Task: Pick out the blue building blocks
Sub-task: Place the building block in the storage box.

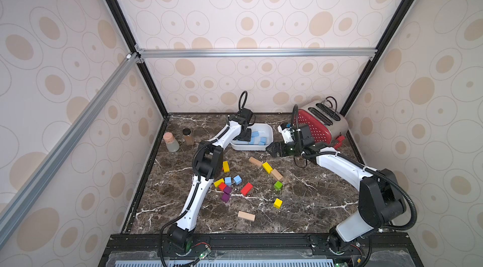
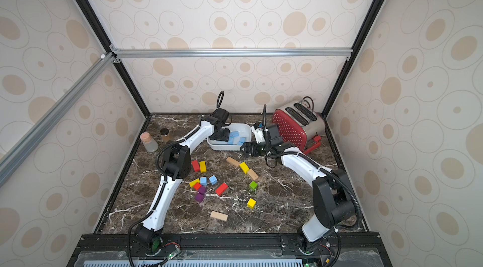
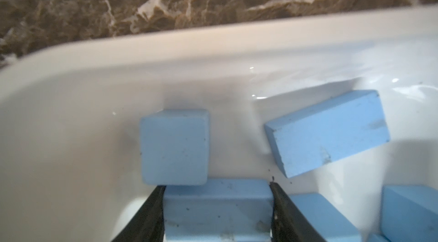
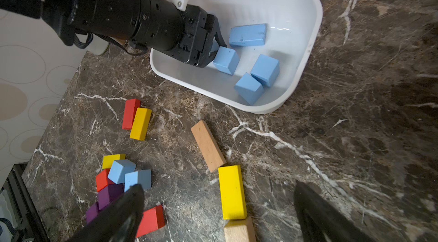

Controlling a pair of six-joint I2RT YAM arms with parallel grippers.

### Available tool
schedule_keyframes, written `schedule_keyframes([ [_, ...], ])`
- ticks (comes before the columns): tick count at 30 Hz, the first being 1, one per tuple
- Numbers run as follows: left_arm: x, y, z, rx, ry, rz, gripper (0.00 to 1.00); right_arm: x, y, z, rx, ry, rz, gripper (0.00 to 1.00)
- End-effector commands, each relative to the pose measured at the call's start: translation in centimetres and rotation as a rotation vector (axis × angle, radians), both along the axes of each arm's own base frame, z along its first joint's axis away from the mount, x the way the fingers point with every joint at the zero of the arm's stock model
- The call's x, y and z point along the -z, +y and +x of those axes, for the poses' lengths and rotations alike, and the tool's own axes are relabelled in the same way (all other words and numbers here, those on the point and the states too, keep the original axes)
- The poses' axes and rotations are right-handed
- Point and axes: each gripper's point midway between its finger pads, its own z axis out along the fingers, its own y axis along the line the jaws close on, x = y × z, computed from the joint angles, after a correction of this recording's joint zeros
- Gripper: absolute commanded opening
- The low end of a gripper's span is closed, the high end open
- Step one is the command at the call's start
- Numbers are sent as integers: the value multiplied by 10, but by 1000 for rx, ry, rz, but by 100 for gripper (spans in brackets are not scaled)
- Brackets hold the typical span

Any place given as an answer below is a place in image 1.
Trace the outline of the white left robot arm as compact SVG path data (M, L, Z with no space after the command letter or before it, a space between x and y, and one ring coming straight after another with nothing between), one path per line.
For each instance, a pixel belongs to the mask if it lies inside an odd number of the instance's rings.
M205 196L214 183L223 164L225 149L233 140L248 141L251 137L253 112L245 108L248 92L244 91L238 100L238 111L226 117L224 128L212 139L200 142L192 159L192 186L181 214L168 221L160 231L160 247L164 245L164 232L167 242L182 254L191 250L192 235Z

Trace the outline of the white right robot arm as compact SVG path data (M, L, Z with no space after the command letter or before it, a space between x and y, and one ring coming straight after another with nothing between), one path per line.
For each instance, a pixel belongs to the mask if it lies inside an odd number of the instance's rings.
M295 105L290 122L278 128L283 141L268 145L267 152L273 157L301 157L332 171L358 191L358 210L329 231L327 242L333 253L345 252L357 238L380 229L407 231L416 224L416 205L391 170L376 170L316 142L309 125L299 122L299 113Z

